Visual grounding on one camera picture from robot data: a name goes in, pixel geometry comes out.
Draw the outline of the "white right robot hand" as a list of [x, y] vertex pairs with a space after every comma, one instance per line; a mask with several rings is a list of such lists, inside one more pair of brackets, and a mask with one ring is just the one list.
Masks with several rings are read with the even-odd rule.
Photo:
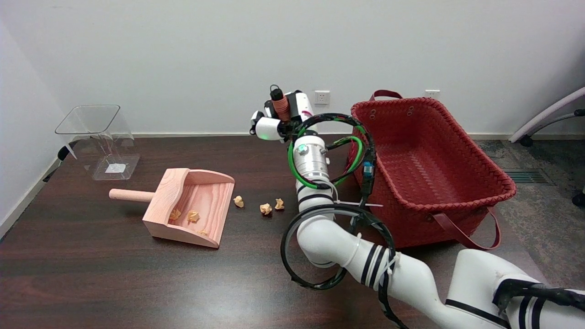
[[272, 84], [265, 110], [255, 111], [251, 116], [249, 133], [262, 140], [284, 143], [293, 138], [298, 127], [313, 116], [307, 94], [299, 90], [283, 92], [278, 85]]

